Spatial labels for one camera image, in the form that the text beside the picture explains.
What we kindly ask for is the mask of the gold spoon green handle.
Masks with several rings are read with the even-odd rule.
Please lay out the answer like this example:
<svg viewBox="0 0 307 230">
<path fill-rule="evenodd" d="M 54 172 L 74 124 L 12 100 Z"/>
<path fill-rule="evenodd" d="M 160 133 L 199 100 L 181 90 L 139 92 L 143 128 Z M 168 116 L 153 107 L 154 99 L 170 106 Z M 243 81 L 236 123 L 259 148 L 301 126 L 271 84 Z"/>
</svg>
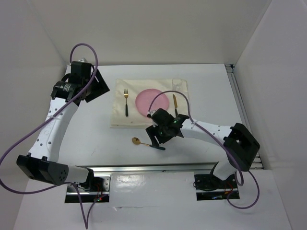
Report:
<svg viewBox="0 0 307 230">
<path fill-rule="evenodd" d="M 151 148 L 154 148 L 154 149 L 158 149 L 158 150 L 165 150 L 164 147 L 160 147 L 160 146 L 154 146 L 152 144 L 147 144 L 147 143 L 143 143 L 141 142 L 140 139 L 136 138 L 136 137 L 133 137 L 131 139 L 132 143 L 135 144 L 135 145 L 145 145 L 145 146 L 148 146 L 148 147 L 151 147 Z"/>
</svg>

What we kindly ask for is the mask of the gold knife green handle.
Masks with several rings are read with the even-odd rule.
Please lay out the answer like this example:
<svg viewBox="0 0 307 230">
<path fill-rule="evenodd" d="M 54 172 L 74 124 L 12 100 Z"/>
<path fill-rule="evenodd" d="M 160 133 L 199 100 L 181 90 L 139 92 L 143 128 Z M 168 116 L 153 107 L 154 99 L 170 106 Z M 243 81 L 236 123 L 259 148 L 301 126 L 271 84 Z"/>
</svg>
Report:
<svg viewBox="0 0 307 230">
<path fill-rule="evenodd" d="M 174 94 L 173 94 L 173 102 L 174 102 L 174 108 L 175 108 L 175 116 L 177 117 L 178 116 L 178 111 L 177 111 L 178 105 L 177 105 L 177 98 Z"/>
</svg>

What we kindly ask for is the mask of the gold fork green handle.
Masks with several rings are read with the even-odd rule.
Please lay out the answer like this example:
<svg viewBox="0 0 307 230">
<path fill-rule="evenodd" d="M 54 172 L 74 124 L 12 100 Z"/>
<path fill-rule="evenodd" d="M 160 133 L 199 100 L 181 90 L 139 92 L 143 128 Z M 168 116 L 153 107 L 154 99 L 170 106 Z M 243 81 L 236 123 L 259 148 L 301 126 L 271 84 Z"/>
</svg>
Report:
<svg viewBox="0 0 307 230">
<path fill-rule="evenodd" d="M 125 116 L 129 116 L 129 109 L 128 109 L 128 97 L 129 97 L 129 92 L 128 89 L 124 89 L 124 98 L 125 98 Z"/>
</svg>

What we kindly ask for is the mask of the cream cloth placemat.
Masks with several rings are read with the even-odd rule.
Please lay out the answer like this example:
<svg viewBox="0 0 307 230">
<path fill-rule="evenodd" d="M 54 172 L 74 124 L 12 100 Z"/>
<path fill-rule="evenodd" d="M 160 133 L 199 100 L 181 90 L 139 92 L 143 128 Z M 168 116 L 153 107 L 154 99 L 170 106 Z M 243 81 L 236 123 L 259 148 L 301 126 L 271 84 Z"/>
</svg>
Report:
<svg viewBox="0 0 307 230">
<path fill-rule="evenodd" d="M 186 98 L 189 97 L 188 83 L 183 80 L 182 91 L 172 90 L 172 79 L 117 79 L 115 89 L 115 99 L 113 102 L 113 111 L 111 116 L 111 127 L 128 127 L 128 128 L 144 128 L 152 124 L 151 120 L 146 116 L 142 116 L 136 109 L 136 96 L 146 89 L 157 89 L 161 93 L 155 96 L 149 109 L 155 99 L 161 94 L 165 94 L 169 99 L 169 108 L 166 110 L 171 115 L 175 115 L 173 102 L 173 94 L 177 98 L 177 111 L 179 114 L 188 114 Z M 125 98 L 124 89 L 128 89 L 128 109 L 129 116 L 125 116 Z"/>
</svg>

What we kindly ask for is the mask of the pink plate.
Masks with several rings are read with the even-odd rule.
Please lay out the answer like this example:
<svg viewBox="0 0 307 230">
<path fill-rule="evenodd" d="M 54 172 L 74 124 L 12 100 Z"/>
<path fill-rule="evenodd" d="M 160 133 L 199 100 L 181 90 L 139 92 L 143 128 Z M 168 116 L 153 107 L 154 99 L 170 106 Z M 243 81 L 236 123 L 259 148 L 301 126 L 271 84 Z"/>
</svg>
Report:
<svg viewBox="0 0 307 230">
<path fill-rule="evenodd" d="M 135 99 L 136 109 L 139 114 L 146 117 L 153 99 L 160 93 L 161 91 L 157 89 L 146 89 L 141 91 Z M 158 96 L 157 99 L 155 99 L 151 106 L 151 111 L 157 110 L 159 108 L 162 108 L 164 110 L 167 110 L 169 108 L 169 99 L 165 94 L 161 94 L 160 96 Z"/>
</svg>

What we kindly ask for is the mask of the clear drinking glass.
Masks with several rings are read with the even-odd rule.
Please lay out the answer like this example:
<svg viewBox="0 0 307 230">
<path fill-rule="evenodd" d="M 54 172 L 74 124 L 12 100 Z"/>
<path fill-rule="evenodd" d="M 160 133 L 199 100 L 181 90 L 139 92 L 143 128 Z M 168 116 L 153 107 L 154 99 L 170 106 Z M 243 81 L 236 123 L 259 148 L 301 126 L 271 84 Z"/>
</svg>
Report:
<svg viewBox="0 0 307 230">
<path fill-rule="evenodd" d="M 183 80 L 180 78 L 173 78 L 172 79 L 172 90 L 174 91 L 182 91 L 182 84 L 183 84 Z"/>
</svg>

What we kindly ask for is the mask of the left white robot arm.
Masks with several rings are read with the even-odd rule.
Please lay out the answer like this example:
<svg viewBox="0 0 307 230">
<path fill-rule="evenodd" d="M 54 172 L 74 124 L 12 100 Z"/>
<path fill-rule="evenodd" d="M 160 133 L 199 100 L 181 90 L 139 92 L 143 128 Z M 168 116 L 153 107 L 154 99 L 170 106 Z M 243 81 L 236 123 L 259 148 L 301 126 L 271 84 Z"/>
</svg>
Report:
<svg viewBox="0 0 307 230">
<path fill-rule="evenodd" d="M 92 64 L 72 62 L 71 72 L 53 86 L 46 117 L 51 121 L 41 129 L 28 154 L 17 158 L 17 165 L 28 178 L 52 185 L 77 183 L 84 191 L 94 187 L 96 178 L 93 170 L 59 163 L 59 151 L 81 101 L 88 103 L 109 90 Z"/>
</svg>

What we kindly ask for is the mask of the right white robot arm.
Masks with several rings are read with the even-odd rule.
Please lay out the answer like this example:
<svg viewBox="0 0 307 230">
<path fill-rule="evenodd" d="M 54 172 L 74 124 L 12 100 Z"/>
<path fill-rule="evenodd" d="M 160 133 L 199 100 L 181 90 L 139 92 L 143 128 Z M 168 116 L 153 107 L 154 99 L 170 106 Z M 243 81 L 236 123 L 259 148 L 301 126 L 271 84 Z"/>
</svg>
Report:
<svg viewBox="0 0 307 230">
<path fill-rule="evenodd" d="M 242 172 L 250 170 L 260 144 L 243 124 L 220 126 L 195 120 L 191 115 L 178 114 L 173 117 L 162 108 L 149 111 L 147 117 L 153 124 L 146 128 L 146 132 L 154 146 L 158 147 L 174 137 L 181 137 L 212 143 L 225 151 L 227 159 L 216 163 L 211 171 L 211 186 L 221 187 L 234 173 L 240 176 L 241 181 L 238 184 L 244 184 Z"/>
</svg>

